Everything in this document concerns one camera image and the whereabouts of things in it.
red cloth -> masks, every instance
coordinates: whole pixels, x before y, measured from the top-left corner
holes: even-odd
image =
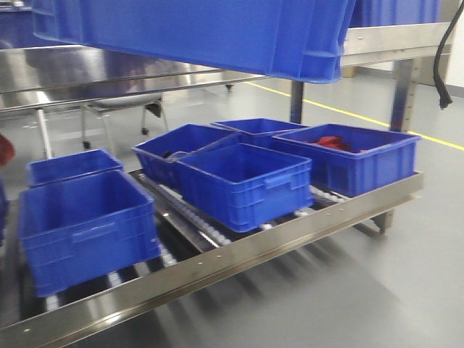
[[[4,167],[15,156],[13,144],[0,134],[0,167]]]
[[[351,151],[351,146],[348,143],[343,142],[342,136],[323,136],[314,144],[329,147],[331,149],[337,149],[342,151]]]

stainless steel table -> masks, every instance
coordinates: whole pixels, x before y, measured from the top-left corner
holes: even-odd
[[[343,66],[400,61],[392,118],[392,127],[399,131],[407,130],[416,59],[434,54],[446,27],[439,23],[349,31]],[[0,51],[0,76],[2,112],[264,78],[80,46]],[[302,87],[293,85],[295,121],[301,120]],[[423,187],[423,175],[417,173],[351,199],[312,188],[313,206],[237,236],[140,172],[132,175],[157,198],[154,218],[162,256],[45,299],[31,292],[12,203],[1,269],[0,347],[63,347],[369,218],[384,232],[392,209]]]

plastic crate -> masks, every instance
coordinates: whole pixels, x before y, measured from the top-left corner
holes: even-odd
[[[133,151],[137,154],[146,176],[178,190],[180,184],[174,164],[179,158],[192,152],[216,149],[238,142],[239,135],[232,130],[188,124],[145,141],[133,147]]]
[[[312,204],[311,160],[248,144],[181,159],[182,196],[236,232]]]
[[[38,297],[160,254],[153,198],[119,170],[22,192],[18,231]]]
[[[351,27],[438,22],[441,0],[357,0]]]
[[[35,0],[35,34],[313,83],[340,79],[355,0]]]
[[[79,178],[108,170],[122,170],[123,164],[107,150],[98,149],[55,157],[26,165],[29,187]]]
[[[212,124],[240,132],[240,140],[242,143],[264,147],[270,145],[272,141],[270,138],[271,136],[306,128],[306,126],[297,123],[270,120],[267,118],[220,121],[213,122]]]
[[[0,6],[0,49],[59,45],[34,36],[30,1],[24,3],[25,6]]]
[[[352,152],[311,144],[323,136],[342,136]],[[320,125],[276,136],[272,148],[312,159],[312,183],[345,196],[357,196],[414,173],[415,146],[406,133]]]

yellow floor line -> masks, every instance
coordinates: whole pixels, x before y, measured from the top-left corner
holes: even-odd
[[[269,88],[269,87],[261,86],[261,85],[255,83],[255,82],[246,82],[246,83],[248,83],[251,86],[264,89],[265,91],[280,94],[282,96],[287,96],[287,97],[291,96],[289,93],[285,93],[285,92],[277,91],[277,90]],[[341,114],[356,117],[356,118],[359,118],[359,119],[364,120],[364,121],[375,123],[376,125],[382,125],[384,127],[389,127],[390,126],[390,124],[388,124],[388,123],[381,122],[381,121],[378,121],[378,120],[374,120],[373,118],[369,118],[369,117],[362,116],[362,115],[359,115],[359,114],[355,114],[354,112],[349,112],[349,111],[346,111],[346,110],[337,109],[336,107],[330,107],[328,105],[321,104],[321,103],[318,103],[318,102],[313,101],[313,100],[303,99],[303,101],[305,103],[315,105],[316,107],[322,107],[323,109],[331,110],[331,111],[334,111],[334,112],[340,112]],[[445,145],[445,146],[448,146],[448,147],[452,147],[453,149],[456,149],[456,150],[464,151],[464,146],[457,145],[457,144],[454,144],[454,143],[450,143],[449,141],[434,138],[433,136],[427,136],[426,134],[417,133],[417,132],[414,132],[412,130],[410,130],[408,133],[413,134],[415,136],[421,136],[425,140],[433,141],[434,143],[437,143],[437,144],[440,144],[440,145]]]

gray floor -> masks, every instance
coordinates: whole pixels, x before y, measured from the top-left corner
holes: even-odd
[[[284,80],[258,83],[289,91]],[[306,98],[389,121],[394,81],[358,76],[308,86]],[[171,128],[234,118],[288,119],[289,98],[242,83],[165,94]],[[111,119],[117,156],[138,163],[130,147],[140,109]],[[412,129],[464,146],[464,100],[439,111],[436,92],[418,88]],[[76,112],[48,115],[56,155],[80,151]],[[305,124],[343,123],[382,128],[359,118],[304,105]],[[95,147],[105,146],[89,117]],[[162,122],[149,120],[152,135]],[[41,158],[33,117],[6,121],[1,132],[17,147],[3,169],[9,198],[25,188],[24,165]],[[92,336],[74,347],[461,347],[464,340],[464,152],[422,140],[417,169],[426,172],[421,198],[399,207],[386,236],[354,228],[288,253]]]

